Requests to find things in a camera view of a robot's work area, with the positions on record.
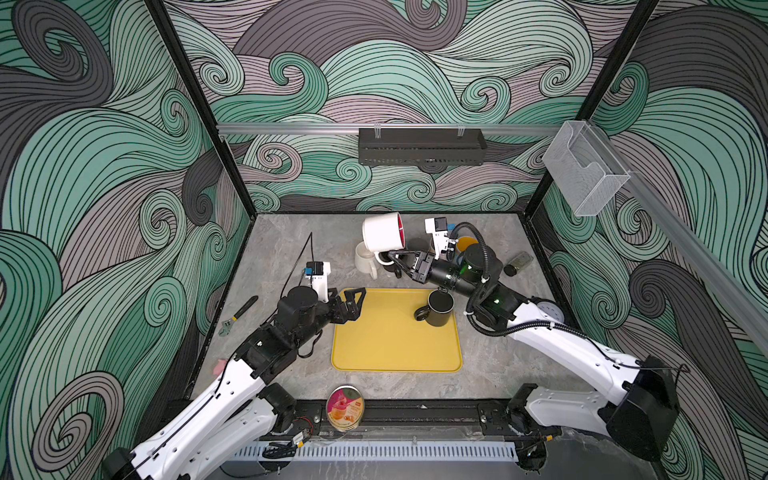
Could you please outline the blue butterfly mug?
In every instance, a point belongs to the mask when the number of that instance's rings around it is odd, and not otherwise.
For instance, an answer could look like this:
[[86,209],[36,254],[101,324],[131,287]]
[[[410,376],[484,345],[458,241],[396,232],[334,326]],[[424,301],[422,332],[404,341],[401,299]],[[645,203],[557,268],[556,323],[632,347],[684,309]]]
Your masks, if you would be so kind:
[[470,246],[478,244],[479,241],[471,236],[462,236],[456,242],[456,248],[459,252],[466,251]]

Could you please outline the white ribbed-base mug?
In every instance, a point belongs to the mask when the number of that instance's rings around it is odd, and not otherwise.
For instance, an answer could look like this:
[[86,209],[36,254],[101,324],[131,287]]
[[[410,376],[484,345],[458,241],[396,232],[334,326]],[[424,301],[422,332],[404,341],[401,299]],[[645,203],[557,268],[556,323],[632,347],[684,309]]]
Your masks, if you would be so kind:
[[378,262],[374,253],[367,249],[364,242],[358,243],[355,247],[354,263],[360,273],[368,275],[373,280],[378,278]]

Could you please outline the white ceramic mug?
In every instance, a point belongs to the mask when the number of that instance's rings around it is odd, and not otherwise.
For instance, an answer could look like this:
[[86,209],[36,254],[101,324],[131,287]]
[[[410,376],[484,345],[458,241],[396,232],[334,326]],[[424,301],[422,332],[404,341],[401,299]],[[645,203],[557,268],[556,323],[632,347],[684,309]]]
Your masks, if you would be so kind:
[[362,224],[362,235],[366,249],[383,266],[392,265],[393,261],[385,260],[382,255],[403,250],[406,243],[402,218],[398,212],[367,217]]

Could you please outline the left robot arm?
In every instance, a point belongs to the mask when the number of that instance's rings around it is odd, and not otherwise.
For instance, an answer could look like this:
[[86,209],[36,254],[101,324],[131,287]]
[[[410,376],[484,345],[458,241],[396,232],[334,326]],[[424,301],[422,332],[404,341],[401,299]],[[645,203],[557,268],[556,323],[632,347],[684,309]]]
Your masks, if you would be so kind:
[[118,448],[103,460],[104,477],[205,479],[249,442],[287,430],[296,400],[276,377],[326,325],[356,321],[366,291],[330,289],[327,295],[322,301],[308,286],[292,288],[195,400],[132,450]]

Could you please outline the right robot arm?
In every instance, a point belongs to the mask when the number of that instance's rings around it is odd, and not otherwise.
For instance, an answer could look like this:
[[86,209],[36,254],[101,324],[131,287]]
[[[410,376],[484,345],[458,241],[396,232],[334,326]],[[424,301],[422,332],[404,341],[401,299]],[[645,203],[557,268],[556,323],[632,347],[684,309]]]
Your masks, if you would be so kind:
[[388,255],[412,280],[466,297],[465,316],[475,331],[534,348],[592,388],[529,387],[520,401],[524,419],[606,436],[642,460],[660,461],[680,413],[679,368],[653,355],[640,360],[569,327],[544,310],[544,300],[501,283],[502,263],[489,247],[474,244],[459,262],[414,250]]

